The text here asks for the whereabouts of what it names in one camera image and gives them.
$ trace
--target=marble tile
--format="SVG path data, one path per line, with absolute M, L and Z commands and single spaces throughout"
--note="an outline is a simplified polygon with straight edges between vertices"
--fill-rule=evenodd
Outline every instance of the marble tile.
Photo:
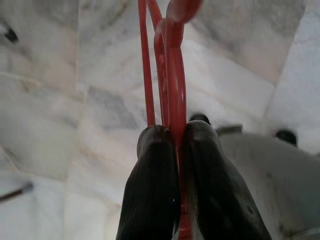
M 153 82 L 152 87 L 156 116 L 159 119 L 157 123 L 161 124 L 158 82 Z M 145 89 L 143 86 L 130 91 L 128 94 L 140 99 L 143 103 L 145 102 Z M 187 119 L 190 119 L 193 114 L 202 113 L 209 118 L 215 128 L 229 124 L 243 124 L 243 130 L 246 132 L 255 133 L 259 131 L 259 121 L 256 118 L 219 101 L 188 82 L 186 84 L 186 107 Z
M 0 75 L 0 144 L 20 171 L 63 180 L 81 112 L 75 96 Z
M 0 170 L 1 195 L 31 182 L 33 190 L 0 206 L 6 240 L 63 240 L 64 185 L 55 180 Z
M 295 130 L 303 149 L 313 154 L 320 150 L 316 136 L 320 126 L 319 16 L 319 1 L 309 1 L 264 121 L 267 131 Z
M 108 209 L 97 199 L 67 192 L 65 240 L 105 240 Z
M 182 55 L 186 81 L 221 102 L 261 119 L 274 86 L 210 48 L 185 39 Z
M 17 169 L 15 166 L 10 162 L 8 159 L 9 156 L 0 145 L 0 170 L 9 170 L 9 171 L 16 171 Z
M 137 161 L 138 137 L 146 126 L 143 102 L 91 87 L 68 189 L 121 204 L 127 178 Z
M 67 192 L 65 197 L 65 240 L 114 240 L 120 206 Z
M 3 0 L 0 16 L 18 42 L 0 36 L 0 71 L 71 91 L 76 84 L 79 0 Z
M 158 2 L 165 13 L 169 1 Z M 150 54 L 154 55 L 154 30 L 147 16 Z M 92 85 L 122 93 L 143 83 L 138 1 L 82 0 L 79 20 L 80 91 Z
M 193 24 L 217 53 L 277 84 L 306 3 L 205 0 Z

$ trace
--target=red plastic strap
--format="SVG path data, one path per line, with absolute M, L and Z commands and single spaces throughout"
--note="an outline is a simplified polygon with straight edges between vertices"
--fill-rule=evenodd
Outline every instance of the red plastic strap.
M 181 159 L 181 140 L 186 127 L 186 83 L 181 43 L 185 24 L 196 14 L 202 0 L 171 0 L 163 18 L 156 0 L 138 0 L 141 34 L 144 93 L 148 126 L 156 124 L 153 99 L 149 46 L 146 26 L 147 6 L 154 36 L 162 125 L 173 137 L 179 167 L 181 217 L 179 239 L 191 240 L 192 230 Z

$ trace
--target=red plastic loop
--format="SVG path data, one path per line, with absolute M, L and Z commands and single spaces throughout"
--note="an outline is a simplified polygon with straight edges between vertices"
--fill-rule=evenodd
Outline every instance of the red plastic loop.
M 155 31 L 154 52 L 162 125 L 169 128 L 171 132 L 179 167 L 181 194 L 180 240 L 192 239 L 183 161 L 181 159 L 181 140 L 187 122 L 186 83 L 181 43 L 184 35 L 184 26 L 196 14 L 201 3 L 202 0 L 171 0 L 166 10 L 166 18 L 163 18 L 156 0 L 138 0 L 147 124 L 148 126 L 156 124 L 146 26 L 146 10 L 148 6 Z

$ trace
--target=black rubber foot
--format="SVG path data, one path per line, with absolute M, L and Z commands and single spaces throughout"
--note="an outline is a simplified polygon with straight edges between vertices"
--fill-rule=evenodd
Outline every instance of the black rubber foot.
M 11 28 L 8 30 L 8 32 L 4 36 L 12 43 L 18 42 L 18 37 Z
M 194 115 L 192 115 L 192 117 L 190 118 L 190 121 L 193 121 L 193 120 L 201 120 L 201 121 L 204 121 L 207 124 L 211 125 L 209 119 L 204 114 L 194 114 Z
M 298 144 L 297 136 L 296 134 L 294 134 L 292 131 L 288 129 L 278 130 L 274 136 L 282 141 L 285 141 L 297 147 L 297 144 Z

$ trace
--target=red handle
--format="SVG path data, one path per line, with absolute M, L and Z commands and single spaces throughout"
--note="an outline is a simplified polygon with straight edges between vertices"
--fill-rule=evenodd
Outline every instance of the red handle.
M 179 167 L 181 194 L 179 239 L 181 240 L 192 239 L 185 176 L 182 167 L 183 161 L 181 159 L 181 140 L 187 122 L 186 83 L 181 43 L 184 26 L 196 14 L 201 2 L 201 0 L 171 0 L 167 7 L 166 18 L 162 18 L 156 0 L 139 0 L 138 2 L 147 124 L 148 126 L 156 124 L 146 27 L 146 8 L 148 6 L 155 31 L 154 52 L 162 125 L 169 128 L 171 132 Z

